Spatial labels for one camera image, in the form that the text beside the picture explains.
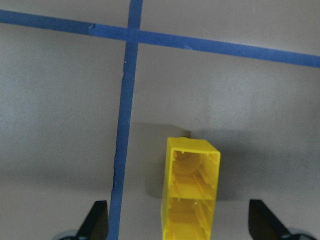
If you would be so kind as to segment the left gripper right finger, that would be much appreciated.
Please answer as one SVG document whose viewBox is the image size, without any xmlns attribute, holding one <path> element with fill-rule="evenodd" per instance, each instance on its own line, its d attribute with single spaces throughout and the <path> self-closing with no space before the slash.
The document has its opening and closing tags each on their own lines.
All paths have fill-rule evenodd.
<svg viewBox="0 0 320 240">
<path fill-rule="evenodd" d="M 288 229 L 260 199 L 250 199 L 248 231 L 253 240 L 281 240 Z"/>
</svg>

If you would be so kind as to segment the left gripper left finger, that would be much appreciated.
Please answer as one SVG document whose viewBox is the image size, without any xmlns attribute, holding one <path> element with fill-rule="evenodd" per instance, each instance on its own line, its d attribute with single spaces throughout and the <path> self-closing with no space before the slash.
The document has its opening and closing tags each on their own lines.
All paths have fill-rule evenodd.
<svg viewBox="0 0 320 240">
<path fill-rule="evenodd" d="M 108 204 L 95 201 L 77 232 L 78 240 L 106 240 L 109 232 Z"/>
</svg>

